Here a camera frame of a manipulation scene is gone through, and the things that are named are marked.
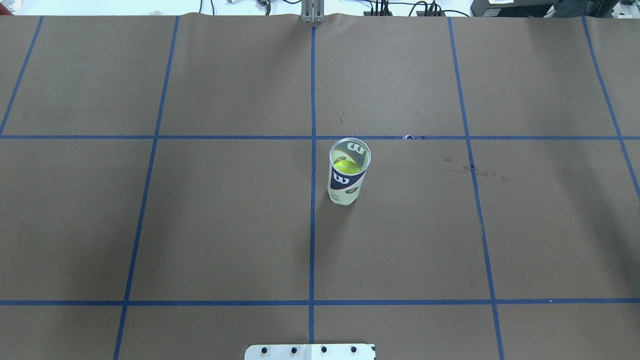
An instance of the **black box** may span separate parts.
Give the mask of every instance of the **black box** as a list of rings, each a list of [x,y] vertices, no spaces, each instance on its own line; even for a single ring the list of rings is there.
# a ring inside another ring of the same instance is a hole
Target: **black box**
[[[474,0],[471,13],[478,17],[544,17],[550,0]]]

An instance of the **white bracket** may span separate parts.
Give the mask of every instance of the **white bracket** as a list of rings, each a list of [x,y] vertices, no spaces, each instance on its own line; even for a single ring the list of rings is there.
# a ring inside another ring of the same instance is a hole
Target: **white bracket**
[[[302,0],[300,20],[309,24],[324,22],[324,0]]]
[[[244,360],[376,360],[372,344],[251,345]]]

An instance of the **blue grid line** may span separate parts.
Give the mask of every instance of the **blue grid line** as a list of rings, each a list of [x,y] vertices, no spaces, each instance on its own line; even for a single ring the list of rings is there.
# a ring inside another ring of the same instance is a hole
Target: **blue grid line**
[[[458,83],[458,97],[460,98],[460,111],[462,112],[462,124],[465,128],[465,137],[467,138],[467,153],[469,156],[469,167],[471,168],[471,179],[474,184],[474,194],[476,196],[476,209],[480,220],[480,230],[482,234],[482,243],[484,248],[484,266],[486,268],[486,277],[489,284],[489,295],[492,300],[493,325],[495,326],[495,338],[497,340],[498,355],[500,360],[504,360],[504,350],[502,347],[502,334],[500,332],[500,320],[498,318],[498,306],[495,303],[495,290],[493,289],[493,275],[491,271],[491,261],[489,259],[489,246],[486,243],[486,231],[484,228],[484,216],[482,213],[482,204],[480,203],[480,192],[478,190],[478,182],[475,170],[474,155],[471,148],[471,138],[469,136],[469,126],[467,122],[467,110],[465,107],[465,98],[462,92],[462,81],[460,79],[460,68],[458,66],[458,54],[456,52],[456,41],[453,33],[453,23],[451,18],[447,18],[449,23],[449,37],[451,38],[451,52],[453,55],[453,65],[456,72],[456,82]]]
[[[129,265],[129,275],[127,276],[127,286],[124,293],[124,303],[122,304],[122,312],[120,314],[120,325],[118,326],[118,336],[116,338],[116,345],[113,351],[113,360],[118,360],[120,357],[120,345],[122,344],[122,334],[124,333],[124,324],[127,318],[127,303],[129,302],[129,295],[131,294],[131,284],[133,282],[133,273],[136,267],[136,257],[138,256],[138,246],[140,244],[140,233],[142,232],[142,221],[145,217],[145,208],[147,206],[147,195],[149,192],[149,184],[151,182],[151,173],[154,168],[154,160],[156,158],[156,149],[158,143],[158,135],[160,133],[160,125],[162,123],[162,114],[164,110],[164,99],[166,98],[166,89],[169,85],[169,75],[171,72],[171,63],[173,60],[173,50],[175,49],[175,39],[178,33],[178,24],[180,23],[180,17],[175,17],[175,24],[173,25],[173,36],[171,39],[171,47],[169,49],[169,59],[166,64],[166,72],[164,73],[164,83],[162,89],[162,96],[160,98],[160,104],[158,106],[158,116],[156,119],[156,130],[154,132],[154,141],[151,145],[151,154],[149,156],[149,165],[147,167],[147,178],[145,180],[145,188],[142,193],[142,202],[140,204],[140,215],[138,216],[138,225],[136,227],[136,237],[133,242],[133,250],[131,252],[131,264]]]
[[[627,167],[629,169],[629,174],[631,175],[631,180],[633,181],[634,188],[636,189],[636,195],[638,200],[640,200],[640,186],[638,185],[638,180],[636,177],[636,172],[634,172],[634,167],[631,164],[631,159],[629,158],[629,154],[627,153],[627,147],[625,146],[625,141],[622,137],[622,132],[620,131],[620,126],[618,125],[618,119],[616,119],[616,114],[613,111],[613,106],[611,105],[611,100],[609,98],[609,93],[607,92],[607,87],[604,85],[604,79],[602,79],[602,74],[600,73],[600,67],[598,66],[598,60],[596,59],[596,53],[593,50],[593,44],[591,43],[591,35],[589,34],[589,26],[587,25],[587,18],[582,16],[582,26],[584,27],[584,34],[587,36],[587,44],[589,45],[589,52],[591,53],[591,60],[593,60],[593,67],[596,70],[596,75],[598,76],[598,80],[600,82],[600,87],[602,88],[602,93],[604,94],[604,99],[607,102],[607,107],[609,109],[609,115],[611,115],[611,121],[613,121],[613,127],[616,129],[616,134],[618,134],[618,140],[620,141],[620,147],[622,148],[622,154],[625,156],[625,161],[627,162]]]
[[[129,306],[442,306],[640,304],[638,297],[542,299],[422,299],[422,300],[130,300]],[[0,306],[122,306],[121,300],[0,300]]]
[[[309,220],[309,343],[315,340],[316,298],[316,27],[311,28],[311,209]]]
[[[6,140],[340,140],[350,135],[0,135]],[[362,135],[361,140],[466,140],[464,135]],[[471,140],[616,140],[618,136],[549,136],[549,135],[470,135]],[[624,140],[640,140],[640,136],[622,136]]]
[[[34,31],[33,33],[33,38],[31,39],[29,50],[27,51],[27,55],[24,57],[24,61],[22,62],[22,67],[20,68],[20,72],[18,73],[18,79],[15,81],[13,92],[11,93],[11,97],[9,98],[9,104],[7,104],[6,106],[6,111],[4,112],[2,124],[0,124],[0,135],[2,135],[2,133],[4,132],[4,127],[6,126],[6,122],[7,120],[9,120],[9,114],[11,113],[13,101],[15,100],[15,96],[18,94],[18,89],[20,88],[20,83],[22,82],[24,71],[27,69],[27,64],[29,63],[29,59],[31,58],[31,53],[33,52],[33,47],[36,44],[36,39],[38,38],[38,34],[40,33],[40,28],[42,27],[42,21],[44,21],[44,16],[41,16],[40,20],[38,20],[38,26],[36,27],[36,31]]]

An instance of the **dark blue label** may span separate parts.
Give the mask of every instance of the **dark blue label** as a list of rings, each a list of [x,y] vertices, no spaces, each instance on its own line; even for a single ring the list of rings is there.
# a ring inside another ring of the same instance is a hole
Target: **dark blue label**
[[[364,172],[356,175],[343,175],[331,169],[331,189],[341,190],[355,184],[364,175]]]

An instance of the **gray surface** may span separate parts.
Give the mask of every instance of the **gray surface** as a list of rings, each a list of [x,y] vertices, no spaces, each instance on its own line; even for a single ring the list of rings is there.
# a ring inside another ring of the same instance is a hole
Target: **gray surface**
[[[318,135],[464,134],[447,21],[421,20],[338,15],[318,27]]]
[[[122,300],[150,148],[0,141],[3,300]]]
[[[1,31],[24,32],[0,37],[2,113],[38,20],[6,18]],[[489,259],[506,359],[639,357],[637,304],[552,299],[640,302],[639,199],[617,138],[472,140],[486,258],[464,139],[367,139],[361,197],[343,208],[325,188],[334,140],[312,136],[463,135],[446,20],[328,17],[314,134],[310,27],[183,16],[160,132],[218,137],[156,152],[97,140],[154,133],[174,21],[44,19],[0,134],[0,359],[112,359],[122,310],[120,359],[242,359],[309,330],[381,359],[496,359]],[[580,19],[453,24],[472,136],[616,134]],[[594,48],[637,135],[637,85],[612,71],[637,55],[612,34],[637,23],[607,24]],[[640,169],[640,141],[625,143]]]
[[[474,141],[499,298],[640,296],[638,199],[617,141]]]
[[[0,306],[3,359],[112,359],[120,306]]]
[[[332,141],[318,141],[318,299],[486,299],[482,235],[461,140],[369,140],[353,206],[326,196]]]
[[[640,69],[631,65],[640,58],[638,21],[606,22],[588,18],[593,49],[604,79],[611,104],[615,109],[623,135],[640,135]]]
[[[615,135],[580,18],[453,24],[472,135]]]
[[[490,306],[319,306],[317,342],[376,344],[378,359],[497,359]]]
[[[37,17],[20,19],[7,17],[0,26],[0,38],[2,39],[2,51],[0,51],[0,116],[4,116],[15,82],[20,74],[24,57],[29,50],[33,32],[38,26]]]
[[[307,306],[130,307],[120,359],[243,359],[255,343],[306,343]]]
[[[46,17],[5,134],[149,135],[173,17]]]
[[[310,39],[295,15],[182,16],[161,133],[311,135]]]
[[[308,140],[161,140],[131,298],[307,299],[310,152]]]
[[[637,359],[640,304],[500,306],[507,359]]]

